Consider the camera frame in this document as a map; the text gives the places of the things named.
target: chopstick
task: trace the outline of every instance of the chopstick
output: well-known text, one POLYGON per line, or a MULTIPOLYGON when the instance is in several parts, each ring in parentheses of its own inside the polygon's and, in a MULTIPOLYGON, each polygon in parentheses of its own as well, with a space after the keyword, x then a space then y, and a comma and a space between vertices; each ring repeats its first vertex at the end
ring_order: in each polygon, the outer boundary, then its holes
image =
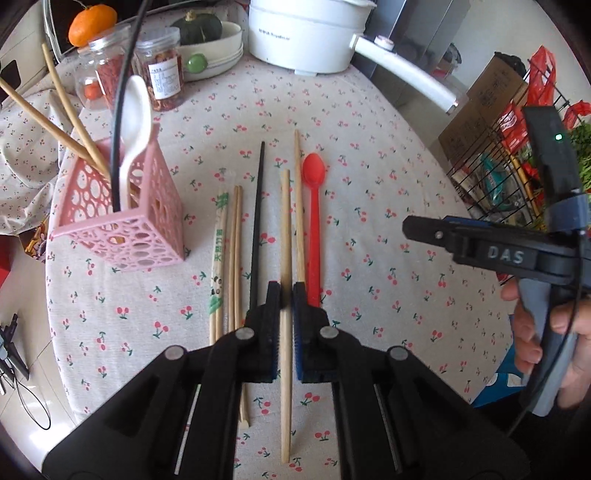
POLYGON ((236 191, 236 215, 234 217, 234 230, 236 246, 234 248, 234 326, 235 330, 240 328, 240 322, 242 320, 242 309, 241 302, 242 297, 240 295, 240 263, 241 263, 241 252, 240 247, 242 245, 242 187, 239 185, 236 191))
POLYGON ((109 170, 107 168, 106 160, 100 153, 94 141, 91 139, 86 128, 84 128, 82 121, 80 121, 80 119, 78 118, 78 115, 74 110, 74 107, 72 106, 72 103, 70 102, 70 99, 68 98, 66 91, 64 90, 64 86, 61 84, 60 77, 57 74, 56 68, 53 65, 53 61, 51 59, 51 55, 49 53, 47 45, 45 43, 42 43, 41 49, 43 50, 43 56, 45 57, 45 63, 47 64, 47 68, 49 69, 49 74, 51 75, 51 79, 53 80, 53 84, 56 87, 57 94, 60 97, 64 109, 66 110, 68 118, 70 119, 70 122, 72 123, 74 128, 78 130, 78 134, 82 139, 82 143, 84 144, 92 158, 92 167, 99 171, 102 174, 102 176, 104 176, 106 179, 109 179, 110 175, 109 170))
POLYGON ((251 298, 249 302, 250 312, 252 312, 258 306, 259 237, 261 236, 261 195, 264 164, 265 143, 261 142, 261 154, 259 156, 259 168, 257 174, 258 178, 256 179, 254 227, 252 229, 251 298))
POLYGON ((236 215, 238 213, 238 190, 234 187, 234 200, 232 202, 233 217, 230 220, 230 259, 228 268, 228 332, 236 329, 236 269, 240 267, 236 263, 236 247, 240 248, 240 239, 236 237, 236 215))
POLYGON ((290 171, 281 175, 281 296, 279 356, 281 368, 281 463, 290 460, 291 447, 291 212, 290 171))
POLYGON ((223 330, 223 247, 228 217, 228 193, 220 189, 216 198, 216 224, 212 252, 212 293, 209 300, 209 344, 213 345, 223 330))
MULTIPOLYGON (((238 330, 241 327, 242 320, 242 296, 240 289, 240 263, 241 263, 241 252, 242 246, 242 187, 238 186, 238 192, 236 195, 236 215, 234 217, 235 223, 235 241, 236 246, 234 248, 234 329, 238 330)), ((239 412, 240 426, 243 429, 249 427, 248 420, 248 408, 246 406, 246 384, 242 384, 242 394, 240 396, 240 412, 239 412)))
POLYGON ((14 90, 4 79, 0 77, 0 87, 4 90, 7 95, 15 101, 27 114, 31 115, 33 120, 47 130, 53 138, 63 143, 67 148, 72 150, 80 158, 84 158, 86 161, 92 162, 92 157, 88 153, 88 150, 84 146, 80 145, 76 140, 70 137, 66 132, 61 130, 57 125, 54 125, 49 119, 44 116, 39 110, 33 107, 27 102, 19 93, 14 90))
MULTIPOLYGON (((233 305, 228 306, 228 331, 230 330, 238 330, 241 327, 241 320, 242 320, 242 296, 241 296, 241 289, 240 289, 240 258, 241 252, 240 248, 242 246, 242 186, 238 185, 234 188, 234 218, 232 219, 233 222, 233 232, 230 236, 234 238, 234 248, 232 251, 232 243, 230 243, 230 262, 233 268, 233 281, 232 281, 232 273, 230 273, 230 287, 228 295, 230 297, 230 302, 233 305)), ((242 384, 242 394, 240 396, 240 411, 239 411, 239 426, 242 429, 247 429, 249 425, 248 420, 248 409, 246 407, 246 385, 242 384)))
POLYGON ((294 135, 295 159, 295 251, 297 263, 297 281, 306 282, 306 258, 304 256, 304 203, 301 195, 301 156, 300 131, 294 135))

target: black chopstick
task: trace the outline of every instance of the black chopstick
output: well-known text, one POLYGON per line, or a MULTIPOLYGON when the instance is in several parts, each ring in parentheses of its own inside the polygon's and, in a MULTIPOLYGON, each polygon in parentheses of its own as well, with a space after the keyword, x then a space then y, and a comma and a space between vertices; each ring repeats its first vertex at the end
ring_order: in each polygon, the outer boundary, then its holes
POLYGON ((259 279, 259 237, 261 236, 261 197, 262 197, 262 176, 265 163, 265 143, 261 142, 261 155, 259 157, 258 178, 256 179, 256 202, 255 220, 252 231, 252 262, 251 262, 251 299, 249 311, 258 306, 258 279, 259 279))

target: green knob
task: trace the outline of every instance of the green knob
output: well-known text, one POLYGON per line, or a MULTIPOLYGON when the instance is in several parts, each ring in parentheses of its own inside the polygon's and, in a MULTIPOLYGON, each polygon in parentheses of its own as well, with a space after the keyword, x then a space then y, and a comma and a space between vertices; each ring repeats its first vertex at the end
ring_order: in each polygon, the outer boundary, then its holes
POLYGON ((207 68, 207 58, 203 53, 196 53, 187 60, 187 70, 190 73, 201 73, 207 68))

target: lid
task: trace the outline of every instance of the lid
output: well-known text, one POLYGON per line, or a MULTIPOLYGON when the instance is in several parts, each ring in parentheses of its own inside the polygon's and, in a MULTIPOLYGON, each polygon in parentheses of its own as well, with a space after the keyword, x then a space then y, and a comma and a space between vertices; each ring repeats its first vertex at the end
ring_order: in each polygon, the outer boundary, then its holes
POLYGON ((78 50, 76 50, 78 52, 78 55, 80 57, 83 57, 84 55, 88 55, 90 52, 90 47, 87 45, 86 47, 80 47, 78 48, 78 50))
POLYGON ((92 51, 102 50, 109 45, 114 45, 115 43, 119 43, 129 38, 130 30, 131 25, 129 24, 116 25, 113 28, 99 33, 88 42, 88 46, 92 51))
POLYGON ((179 27, 153 28, 140 34, 135 48, 142 53, 161 51, 181 41, 179 27))

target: pink plastic basket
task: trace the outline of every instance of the pink plastic basket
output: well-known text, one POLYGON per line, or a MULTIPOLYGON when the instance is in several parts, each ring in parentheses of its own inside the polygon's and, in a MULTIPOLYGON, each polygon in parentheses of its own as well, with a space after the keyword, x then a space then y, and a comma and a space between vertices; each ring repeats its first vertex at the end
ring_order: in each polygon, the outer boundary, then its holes
MULTIPOLYGON (((141 188, 139 206, 113 213, 109 184, 77 157, 61 197, 54 237, 69 235, 122 271, 184 260, 181 200, 158 145, 159 129, 155 124, 148 147, 131 168, 130 180, 141 188)), ((97 146, 109 158, 111 139, 97 146)))

